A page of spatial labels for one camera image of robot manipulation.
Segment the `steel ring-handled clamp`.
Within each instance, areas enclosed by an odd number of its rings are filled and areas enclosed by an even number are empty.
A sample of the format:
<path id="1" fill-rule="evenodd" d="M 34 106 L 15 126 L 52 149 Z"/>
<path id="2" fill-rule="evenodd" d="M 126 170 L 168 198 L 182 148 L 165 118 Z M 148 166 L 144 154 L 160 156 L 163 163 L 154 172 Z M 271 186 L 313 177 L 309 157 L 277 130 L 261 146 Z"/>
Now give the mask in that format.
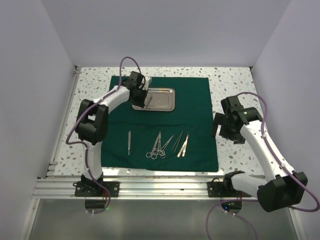
<path id="1" fill-rule="evenodd" d="M 147 152 L 147 153 L 145 154 L 145 156 L 146 156 L 147 158 L 150 158 L 150 159 L 153 159 L 153 160 L 155 160 L 155 159 L 157 158 L 156 148 L 157 148 L 157 145 L 158 145 L 158 143 L 159 143 L 160 138 L 161 138 L 161 133 L 159 132 L 159 133 L 158 133 L 158 136 L 157 136 L 156 139 L 155 139 L 155 142 L 154 142 L 154 144 L 153 144 L 153 147 L 152 147 L 151 151 L 150 151 L 150 152 Z"/>

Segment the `steel needle holder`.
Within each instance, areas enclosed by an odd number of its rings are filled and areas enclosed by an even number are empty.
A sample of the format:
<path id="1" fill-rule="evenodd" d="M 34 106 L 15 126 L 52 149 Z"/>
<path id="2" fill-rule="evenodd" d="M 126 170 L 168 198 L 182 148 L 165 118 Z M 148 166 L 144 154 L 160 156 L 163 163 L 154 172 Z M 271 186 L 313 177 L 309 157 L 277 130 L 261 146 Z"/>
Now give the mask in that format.
<path id="1" fill-rule="evenodd" d="M 171 140 L 172 140 L 173 137 L 174 137 L 174 136 L 172 135 L 172 136 L 165 142 L 165 144 L 164 144 L 163 146 L 161 146 L 162 149 L 165 151 L 165 153 L 166 153 L 166 147 L 169 145 L 169 143 L 171 142 Z"/>

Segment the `thin pointed steel tweezers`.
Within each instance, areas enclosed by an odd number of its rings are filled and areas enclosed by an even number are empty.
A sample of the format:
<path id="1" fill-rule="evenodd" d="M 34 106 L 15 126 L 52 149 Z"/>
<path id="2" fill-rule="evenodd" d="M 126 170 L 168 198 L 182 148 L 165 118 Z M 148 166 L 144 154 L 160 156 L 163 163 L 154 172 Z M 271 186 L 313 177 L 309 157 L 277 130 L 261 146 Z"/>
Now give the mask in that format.
<path id="1" fill-rule="evenodd" d="M 182 136 L 183 136 L 183 133 L 184 133 L 184 131 L 182 130 L 181 133 L 180 133 L 180 135 L 179 135 L 179 137 L 176 139 L 175 143 L 173 144 L 173 146 L 172 146 L 172 148 L 171 148 L 171 151 L 172 151 L 172 152 L 175 152 L 176 149 L 178 148 L 178 145 L 179 145 L 180 140 L 181 140 L 181 138 L 182 138 Z"/>

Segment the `stainless steel instrument tray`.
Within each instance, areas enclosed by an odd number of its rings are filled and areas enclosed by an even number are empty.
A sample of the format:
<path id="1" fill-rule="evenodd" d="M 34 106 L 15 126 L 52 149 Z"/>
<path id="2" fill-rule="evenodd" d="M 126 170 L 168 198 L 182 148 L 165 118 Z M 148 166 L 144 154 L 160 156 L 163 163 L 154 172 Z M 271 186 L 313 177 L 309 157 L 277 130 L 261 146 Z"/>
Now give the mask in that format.
<path id="1" fill-rule="evenodd" d="M 145 99 L 145 105 L 148 98 L 153 96 L 149 105 L 149 109 L 132 105 L 136 111 L 152 111 L 152 112 L 171 112 L 175 109 L 176 92 L 173 88 L 153 87 L 148 89 L 148 94 Z"/>

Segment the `steel scalpel handle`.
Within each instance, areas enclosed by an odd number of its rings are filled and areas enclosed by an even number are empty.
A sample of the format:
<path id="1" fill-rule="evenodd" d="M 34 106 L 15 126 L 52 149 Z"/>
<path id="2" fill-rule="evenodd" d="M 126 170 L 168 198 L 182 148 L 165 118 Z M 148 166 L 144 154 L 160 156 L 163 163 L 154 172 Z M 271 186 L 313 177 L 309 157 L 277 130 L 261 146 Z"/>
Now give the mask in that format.
<path id="1" fill-rule="evenodd" d="M 128 151 L 128 156 L 130 156 L 130 151 L 131 151 L 131 131 L 128 132 L 128 146 L 127 146 L 127 151 Z"/>

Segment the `green surgical drape cloth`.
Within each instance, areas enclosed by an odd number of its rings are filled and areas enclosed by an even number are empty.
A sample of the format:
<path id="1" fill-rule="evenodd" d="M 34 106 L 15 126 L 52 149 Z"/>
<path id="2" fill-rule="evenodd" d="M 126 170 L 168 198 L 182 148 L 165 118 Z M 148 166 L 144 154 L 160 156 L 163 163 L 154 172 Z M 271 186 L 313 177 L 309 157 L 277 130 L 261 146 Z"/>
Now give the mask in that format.
<path id="1" fill-rule="evenodd" d="M 150 171 L 216 172 L 219 169 L 216 140 L 211 136 L 213 125 L 212 100 L 208 78 L 155 77 L 152 88 L 175 90 L 173 111 L 143 111 L 125 102 L 108 118 L 108 132 L 101 145 L 101 165 Z M 131 131 L 130 155 L 128 132 Z M 183 131 L 175 152 L 174 143 Z M 152 150 L 161 132 L 161 146 L 173 136 L 165 149 L 166 157 L 151 159 Z M 177 157 L 187 134 L 184 157 Z"/>

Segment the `steel forceps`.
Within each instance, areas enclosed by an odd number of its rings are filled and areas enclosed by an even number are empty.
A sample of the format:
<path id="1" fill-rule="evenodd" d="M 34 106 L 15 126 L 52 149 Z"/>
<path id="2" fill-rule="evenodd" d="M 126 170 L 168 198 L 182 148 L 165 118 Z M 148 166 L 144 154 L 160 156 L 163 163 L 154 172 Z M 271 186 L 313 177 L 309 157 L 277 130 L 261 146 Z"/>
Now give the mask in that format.
<path id="1" fill-rule="evenodd" d="M 145 104 L 145 110 L 148 110 L 150 108 L 150 103 L 153 99 L 153 96 L 150 96 Z"/>

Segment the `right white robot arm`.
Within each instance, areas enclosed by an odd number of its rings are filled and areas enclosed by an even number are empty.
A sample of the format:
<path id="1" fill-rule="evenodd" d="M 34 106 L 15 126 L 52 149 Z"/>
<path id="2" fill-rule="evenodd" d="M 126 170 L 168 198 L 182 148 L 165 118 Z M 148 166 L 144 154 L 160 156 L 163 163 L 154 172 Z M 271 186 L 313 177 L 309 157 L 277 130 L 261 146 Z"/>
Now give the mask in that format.
<path id="1" fill-rule="evenodd" d="M 220 103 L 223 112 L 215 114 L 211 136 L 219 135 L 239 145 L 248 143 L 262 167 L 264 178 L 238 170 L 225 174 L 221 186 L 213 181 L 212 188 L 231 197 L 246 193 L 257 198 L 266 212 L 299 204 L 308 178 L 304 172 L 296 172 L 268 139 L 270 135 L 262 129 L 264 120 L 259 111 L 255 107 L 243 107 L 236 95 Z"/>

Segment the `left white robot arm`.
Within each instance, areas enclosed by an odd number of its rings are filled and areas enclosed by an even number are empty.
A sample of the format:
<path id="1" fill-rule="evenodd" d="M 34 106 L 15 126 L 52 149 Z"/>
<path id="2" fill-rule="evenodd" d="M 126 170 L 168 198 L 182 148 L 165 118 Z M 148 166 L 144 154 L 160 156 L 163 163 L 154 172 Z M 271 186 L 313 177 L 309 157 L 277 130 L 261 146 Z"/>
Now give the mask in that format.
<path id="1" fill-rule="evenodd" d="M 99 196 L 104 187 L 103 170 L 99 156 L 102 141 L 108 133 L 109 115 L 121 104 L 130 102 L 143 108 L 152 78 L 132 71 L 128 78 L 120 80 L 106 95 L 94 100 L 84 99 L 80 103 L 75 132 L 85 147 L 84 173 L 81 184 L 92 196 Z"/>

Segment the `steel surgical scissors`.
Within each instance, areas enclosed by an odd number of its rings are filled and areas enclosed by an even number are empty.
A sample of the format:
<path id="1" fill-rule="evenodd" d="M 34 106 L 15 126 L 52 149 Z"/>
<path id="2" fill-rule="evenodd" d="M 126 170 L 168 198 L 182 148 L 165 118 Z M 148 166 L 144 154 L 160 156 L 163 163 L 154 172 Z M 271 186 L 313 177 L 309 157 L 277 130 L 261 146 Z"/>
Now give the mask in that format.
<path id="1" fill-rule="evenodd" d="M 162 158 L 162 159 L 164 159 L 165 158 L 165 156 L 166 156 L 166 153 L 165 153 L 165 151 L 162 149 L 162 142 L 161 142 L 161 132 L 160 132 L 160 139 L 159 139 L 159 143 L 158 143 L 158 145 L 157 145 L 157 147 L 156 147 L 156 153 L 157 153 L 157 157 L 160 157 L 160 158 Z"/>

